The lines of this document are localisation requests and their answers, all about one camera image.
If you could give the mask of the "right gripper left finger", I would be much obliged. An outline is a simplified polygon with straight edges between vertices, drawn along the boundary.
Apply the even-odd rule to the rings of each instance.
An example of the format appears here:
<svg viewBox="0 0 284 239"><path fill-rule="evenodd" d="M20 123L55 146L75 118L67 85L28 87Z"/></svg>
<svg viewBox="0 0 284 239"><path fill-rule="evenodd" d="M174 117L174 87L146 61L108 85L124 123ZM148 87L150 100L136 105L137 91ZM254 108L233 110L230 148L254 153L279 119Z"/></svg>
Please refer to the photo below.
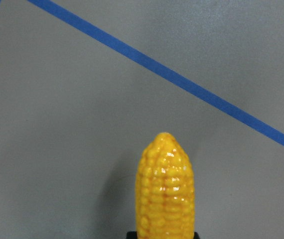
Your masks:
<svg viewBox="0 0 284 239"><path fill-rule="evenodd" d="M136 231L127 232L127 239L137 239L137 232Z"/></svg>

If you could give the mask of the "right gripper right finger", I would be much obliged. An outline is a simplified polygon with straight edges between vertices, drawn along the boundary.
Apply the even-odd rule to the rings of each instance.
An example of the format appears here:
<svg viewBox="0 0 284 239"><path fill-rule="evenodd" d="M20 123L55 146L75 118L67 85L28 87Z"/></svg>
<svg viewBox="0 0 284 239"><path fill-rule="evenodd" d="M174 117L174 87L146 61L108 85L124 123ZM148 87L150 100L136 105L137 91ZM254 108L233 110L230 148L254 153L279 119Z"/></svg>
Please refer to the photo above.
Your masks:
<svg viewBox="0 0 284 239"><path fill-rule="evenodd" d="M200 239L200 237L199 237L197 232L194 233L194 239Z"/></svg>

